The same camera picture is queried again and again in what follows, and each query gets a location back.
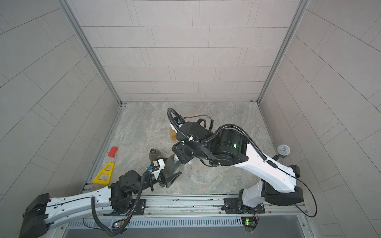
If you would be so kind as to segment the clear grey spray bottle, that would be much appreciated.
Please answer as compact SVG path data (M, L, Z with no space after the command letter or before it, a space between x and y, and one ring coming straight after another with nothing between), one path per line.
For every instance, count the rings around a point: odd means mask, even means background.
M182 163L177 156L173 154L165 161L165 168L162 171L163 175L171 175L181 171Z

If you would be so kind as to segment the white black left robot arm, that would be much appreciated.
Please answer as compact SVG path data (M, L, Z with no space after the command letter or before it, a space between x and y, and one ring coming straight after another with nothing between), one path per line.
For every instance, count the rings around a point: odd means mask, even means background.
M170 187L180 175L181 172L169 176L164 172L155 175L146 171L139 175L128 171L117 182L92 192L55 198L41 194L25 209L19 237L38 238L50 228L88 216L93 217L100 230L116 236L125 231L134 215L144 214L146 200L141 194L145 189L153 189L156 183Z

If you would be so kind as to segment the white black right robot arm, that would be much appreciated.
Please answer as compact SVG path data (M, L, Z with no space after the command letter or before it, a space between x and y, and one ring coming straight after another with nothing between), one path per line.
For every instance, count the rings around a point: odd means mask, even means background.
M297 186L298 166L284 166L264 154L240 127L223 125L212 133L199 123L171 123L176 132L172 151L182 164L194 158L206 160L211 167L235 166L261 178L256 185L242 189L237 209L255 208L267 202L276 206L302 203L303 190Z

